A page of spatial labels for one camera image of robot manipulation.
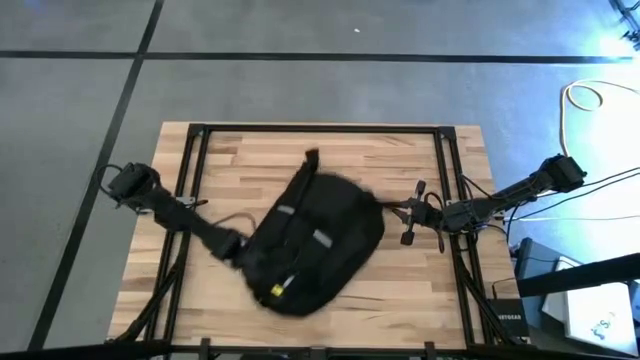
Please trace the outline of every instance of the wooden tabletop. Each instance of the wooden tabletop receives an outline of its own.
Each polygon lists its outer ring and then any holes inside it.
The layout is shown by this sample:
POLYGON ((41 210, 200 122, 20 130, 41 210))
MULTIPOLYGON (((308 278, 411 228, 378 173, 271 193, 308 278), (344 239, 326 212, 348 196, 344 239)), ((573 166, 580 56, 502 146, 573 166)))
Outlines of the wooden tabletop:
MULTIPOLYGON (((160 133, 152 165, 167 189, 175 187, 187 128, 188 123, 166 122, 160 133)), ((493 190, 480 127, 457 126, 456 132, 465 175, 493 190)), ((304 151, 311 147, 320 149, 321 171, 340 173, 381 199, 408 198, 419 179, 427 182, 427 191, 440 194, 433 137, 429 135, 215 132, 200 188, 200 199, 209 203, 198 212, 214 221, 245 211, 260 221, 299 168, 304 151)), ((195 163, 197 142, 194 149, 191 164, 195 163)), ((445 146, 450 187, 455 194, 447 150, 445 146)), ((189 193, 192 172, 190 169, 185 194, 189 193)), ((225 225, 251 233, 250 224, 243 219, 225 225)), ((284 318, 257 306, 241 274, 216 261, 197 238, 193 239, 173 342, 196 345, 202 337, 210 337, 216 345, 420 348, 425 341, 433 341, 441 349, 464 348, 448 242, 445 254, 440 254, 435 233, 417 229, 414 245, 405 247, 400 245, 404 231, 400 221, 386 214, 385 225, 384 238, 369 262, 334 301, 303 319, 284 318)), ((151 216, 138 219, 110 337, 124 331, 151 296, 164 233, 151 216)), ((504 234, 484 230, 477 247, 485 289, 490 294, 493 281, 513 277, 504 234)), ((496 287, 500 297, 518 296, 514 281, 496 287)), ((477 306, 470 295, 469 302, 475 338, 481 342, 477 306)), ((166 304, 158 329, 164 326, 166 304)))

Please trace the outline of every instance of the metal bracket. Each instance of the metal bracket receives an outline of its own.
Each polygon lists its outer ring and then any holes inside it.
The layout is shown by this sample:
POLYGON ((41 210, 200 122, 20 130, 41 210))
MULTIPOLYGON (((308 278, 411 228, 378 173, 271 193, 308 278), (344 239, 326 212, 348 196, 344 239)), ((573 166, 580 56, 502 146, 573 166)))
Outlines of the metal bracket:
POLYGON ((211 345, 210 338, 200 339, 200 350, 198 351, 198 360, 209 360, 209 346, 211 345))
POLYGON ((424 343, 425 360, 436 360, 436 346, 433 341, 425 341, 424 343))
POLYGON ((309 360, 326 360, 327 348, 323 346, 312 346, 309 349, 309 360))
POLYGON ((453 126, 440 126, 438 128, 440 135, 442 135, 447 140, 456 140, 456 128, 453 126))
MULTIPOLYGON (((193 209, 209 202, 208 200, 196 201, 196 198, 193 196, 180 196, 180 197, 177 197, 176 200, 181 202, 184 206, 188 208, 193 208, 193 209)), ((147 214, 151 214, 152 212, 153 211, 149 209, 136 210, 137 215, 147 215, 147 214)))
POLYGON ((195 137, 202 134, 206 124, 189 124, 189 130, 187 130, 187 137, 195 137))

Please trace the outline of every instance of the wire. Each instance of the wire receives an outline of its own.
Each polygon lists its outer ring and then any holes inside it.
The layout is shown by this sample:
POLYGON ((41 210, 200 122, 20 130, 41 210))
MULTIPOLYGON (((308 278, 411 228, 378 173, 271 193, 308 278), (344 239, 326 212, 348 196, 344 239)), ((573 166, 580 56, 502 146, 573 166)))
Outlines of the wire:
POLYGON ((444 203, 442 202, 442 198, 440 198, 440 195, 430 191, 427 193, 427 195, 425 195, 425 199, 427 199, 427 201, 429 200, 429 196, 433 196, 438 202, 438 204, 440 204, 440 210, 444 208, 444 203))
MULTIPOLYGON (((529 214, 527 214, 527 215, 520 216, 519 218, 516 218, 516 219, 515 219, 515 221, 519 221, 520 219, 527 218, 527 217, 529 217, 529 216, 531 216, 531 215, 539 214, 539 213, 541 213, 541 212, 543 212, 543 211, 547 211, 547 210, 549 210, 549 209, 551 209, 551 208, 554 208, 554 207, 556 207, 556 206, 562 205, 562 204, 566 203, 567 201, 570 201, 570 200, 573 200, 573 199, 577 199, 577 198, 580 198, 580 197, 583 197, 583 196, 589 195, 589 194, 594 193, 594 192, 596 192, 596 191, 598 191, 598 190, 600 190, 600 189, 603 189, 603 188, 605 188, 605 187, 607 187, 607 186, 609 186, 609 185, 613 185, 613 184, 615 184, 615 183, 618 183, 618 182, 620 182, 620 181, 623 181, 623 180, 626 180, 626 179, 629 179, 629 178, 632 178, 632 177, 634 177, 634 176, 638 176, 638 175, 640 175, 640 173, 635 173, 635 174, 633 174, 633 175, 625 176, 625 177, 623 177, 623 178, 621 178, 621 179, 614 180, 614 181, 612 181, 612 182, 610 182, 610 183, 606 183, 606 184, 604 184, 604 185, 602 185, 602 186, 598 186, 597 188, 595 188, 595 189, 593 189, 593 190, 587 191, 586 193, 582 193, 582 194, 580 194, 580 195, 576 195, 576 196, 572 196, 572 197, 566 198, 566 199, 564 199, 564 200, 562 200, 562 201, 558 201, 557 203, 555 203, 555 204, 553 204, 553 205, 551 205, 551 206, 547 206, 547 207, 545 207, 545 208, 542 208, 542 209, 540 209, 540 210, 534 211, 534 212, 529 213, 529 214)), ((511 218, 509 219, 509 225, 511 225, 511 222, 512 222, 512 221, 514 221, 514 219, 513 219, 513 213, 511 214, 511 218)))
POLYGON ((520 207, 520 205, 524 205, 524 204, 525 204, 524 202, 518 203, 513 208, 513 212, 511 213, 511 216, 509 216, 509 223, 507 224, 507 232, 505 233, 507 237, 507 245, 509 245, 509 234, 511 233, 511 223, 513 223, 513 217, 516 215, 516 211, 518 211, 518 208, 520 207))
POLYGON ((249 219, 249 221, 251 221, 251 227, 253 228, 253 231, 256 231, 256 229, 258 228, 258 226, 256 224, 256 219, 253 217, 253 215, 251 215, 248 212, 237 212, 237 213, 231 214, 229 216, 223 217, 222 219, 214 222, 211 225, 212 226, 220 225, 223 222, 227 222, 227 221, 229 221, 231 219, 235 219, 235 218, 239 218, 239 217, 245 218, 245 219, 249 219))
POLYGON ((627 216, 617 216, 617 217, 608 217, 608 218, 589 218, 589 217, 546 217, 546 218, 528 218, 528 219, 514 219, 512 221, 524 221, 524 222, 537 222, 537 221, 552 221, 552 220, 560 220, 560 221, 616 221, 616 220, 626 220, 640 218, 639 215, 627 215, 627 216))
POLYGON ((566 138, 566 131, 565 131, 566 101, 569 101, 569 103, 571 103, 571 105, 577 107, 578 109, 583 110, 583 111, 587 111, 587 112, 592 112, 592 111, 596 111, 596 110, 600 109, 602 107, 602 104, 604 103, 604 97, 602 96, 602 94, 598 90, 593 88, 593 85, 589 85, 589 83, 610 85, 610 86, 618 87, 618 88, 621 88, 621 89, 629 90, 629 91, 633 92, 634 94, 640 95, 640 90, 638 90, 638 89, 634 89, 632 87, 616 84, 616 83, 609 82, 609 81, 597 80, 597 79, 577 80, 577 81, 574 81, 571 84, 565 86, 562 89, 562 93, 561 93, 561 96, 560 96, 560 147, 562 148, 562 152, 564 153, 564 156, 567 156, 567 157, 569 157, 571 155, 569 155, 569 147, 567 146, 567 138, 566 138), (584 105, 578 103, 573 98, 573 94, 571 93, 571 91, 574 88, 583 88, 585 90, 591 91, 598 98, 598 105, 596 105, 594 107, 587 107, 587 106, 584 106, 584 105))
POLYGON ((507 235, 507 232, 506 232, 506 231, 505 231, 501 226, 493 225, 493 224, 484 224, 484 225, 482 225, 482 226, 480 226, 480 227, 477 227, 477 228, 475 228, 475 229, 473 229, 473 230, 474 230, 475 232, 480 232, 480 231, 482 231, 482 230, 486 230, 487 228, 494 228, 494 229, 496 229, 496 230, 499 230, 501 233, 503 233, 503 234, 507 235))
POLYGON ((464 184, 464 188, 466 190, 467 195, 469 196, 469 199, 473 200, 473 191, 471 191, 471 187, 469 186, 469 183, 466 181, 462 181, 462 183, 464 184))
POLYGON ((465 182, 470 183, 471 185, 473 185, 474 188, 480 190, 481 193, 483 193, 486 197, 488 198, 492 198, 491 194, 489 194, 488 192, 486 192, 483 188, 480 187, 480 185, 476 184, 473 180, 469 179, 465 174, 460 174, 462 176, 462 179, 465 182))
MULTIPOLYGON (((526 257, 526 258, 522 259, 522 261, 527 261, 527 260, 536 260, 536 261, 540 261, 540 262, 550 262, 550 263, 562 262, 562 263, 565 263, 565 264, 567 264, 567 265, 569 265, 571 267, 575 267, 574 264, 572 264, 570 262, 567 262, 565 260, 562 260, 560 258, 555 259, 555 260, 545 260, 545 259, 538 259, 536 257, 529 256, 529 257, 526 257)), ((493 298, 494 299, 498 298, 498 294, 496 292, 496 284, 501 283, 501 282, 505 282, 505 281, 509 281, 509 280, 515 280, 515 277, 512 276, 510 278, 500 279, 500 280, 496 280, 496 281, 491 283, 491 293, 493 293, 493 298)))
MULTIPOLYGON (((636 170, 640 170, 640 167, 635 167, 635 168, 631 168, 631 169, 629 169, 629 170, 621 171, 621 172, 619 172, 619 173, 617 173, 617 174, 613 174, 613 175, 611 175, 611 176, 607 176, 607 177, 606 177, 606 178, 604 178, 604 179, 600 179, 600 180, 598 180, 598 181, 594 181, 594 182, 590 182, 590 183, 584 184, 584 185, 582 185, 580 188, 584 188, 584 187, 588 187, 588 186, 597 185, 597 184, 603 183, 603 182, 605 182, 605 181, 607 181, 607 180, 610 180, 610 179, 616 178, 616 177, 618 177, 618 176, 620 176, 620 175, 628 174, 628 173, 630 173, 630 172, 632 172, 632 171, 636 171, 636 170)), ((559 195, 559 194, 564 194, 564 193, 561 193, 561 192, 551 192, 551 193, 549 193, 549 194, 542 194, 542 195, 538 195, 538 196, 537 196, 537 198, 543 198, 543 197, 547 197, 547 196, 554 196, 554 195, 559 195)))

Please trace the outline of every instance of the reflective strip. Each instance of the reflective strip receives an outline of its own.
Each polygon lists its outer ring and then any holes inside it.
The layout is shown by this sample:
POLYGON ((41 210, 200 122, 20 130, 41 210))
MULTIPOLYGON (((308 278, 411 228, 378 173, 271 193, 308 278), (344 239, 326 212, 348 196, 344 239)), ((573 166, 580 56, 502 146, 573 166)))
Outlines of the reflective strip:
POLYGON ((293 278, 295 278, 295 275, 291 275, 287 278, 287 280, 284 281, 284 283, 282 283, 282 287, 286 288, 287 286, 289 286, 289 284, 291 284, 291 282, 293 281, 293 278))
POLYGON ((330 237, 328 237, 325 233, 323 233, 318 229, 316 229, 316 231, 313 232, 313 237, 316 240, 318 240, 320 244, 324 245, 326 248, 331 248, 331 245, 333 244, 333 240, 331 240, 330 237))
POLYGON ((291 206, 287 206, 287 205, 279 205, 276 210, 283 212, 285 214, 289 214, 289 215, 293 215, 293 213, 296 212, 296 209, 292 208, 291 206))

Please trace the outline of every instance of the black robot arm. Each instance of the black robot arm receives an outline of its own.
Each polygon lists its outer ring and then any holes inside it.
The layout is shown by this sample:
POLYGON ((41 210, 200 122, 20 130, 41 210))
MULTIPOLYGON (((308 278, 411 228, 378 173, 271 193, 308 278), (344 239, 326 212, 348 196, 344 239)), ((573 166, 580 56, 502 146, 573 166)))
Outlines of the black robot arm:
POLYGON ((575 190, 583 185, 585 176, 586 173, 573 158, 556 155, 542 162, 540 168, 527 178, 485 198, 462 200, 446 205, 442 210, 436 209, 427 198, 420 200, 425 188, 424 181, 420 181, 412 198, 387 206, 407 224, 401 242, 411 245, 414 224, 438 232, 473 231, 488 222, 495 213, 526 201, 535 201, 537 195, 543 192, 552 190, 566 193, 575 190), (410 209, 410 212, 401 212, 398 210, 401 208, 410 209))
POLYGON ((190 230, 219 260, 233 259, 246 243, 240 232, 211 224, 162 187, 160 175, 144 164, 127 164, 102 191, 136 212, 150 209, 154 220, 170 231, 190 230))

